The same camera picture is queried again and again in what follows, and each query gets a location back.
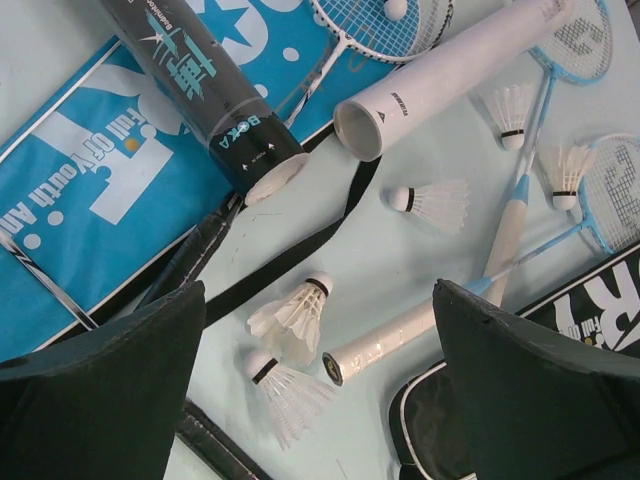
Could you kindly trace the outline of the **black shuttlecock tube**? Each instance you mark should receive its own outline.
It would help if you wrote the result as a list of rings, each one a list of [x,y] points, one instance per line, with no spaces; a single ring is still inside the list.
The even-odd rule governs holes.
[[[185,1],[98,4],[248,206],[274,195],[308,153]]]

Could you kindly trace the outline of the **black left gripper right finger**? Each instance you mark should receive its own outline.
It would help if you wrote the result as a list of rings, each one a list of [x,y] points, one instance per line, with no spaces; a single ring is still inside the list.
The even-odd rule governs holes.
[[[438,335],[480,479],[636,479],[639,361],[440,279]]]

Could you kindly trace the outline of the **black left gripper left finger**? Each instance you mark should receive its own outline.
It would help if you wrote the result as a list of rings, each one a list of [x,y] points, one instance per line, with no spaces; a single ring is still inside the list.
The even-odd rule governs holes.
[[[205,316],[196,281],[2,362],[2,478],[163,478]]]

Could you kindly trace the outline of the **feather shuttlecock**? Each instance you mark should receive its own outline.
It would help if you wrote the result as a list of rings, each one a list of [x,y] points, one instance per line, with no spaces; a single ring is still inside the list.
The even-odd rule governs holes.
[[[278,360],[296,367],[316,358],[321,315],[333,290],[326,272],[315,272],[285,297],[269,302],[247,320],[250,333]]]

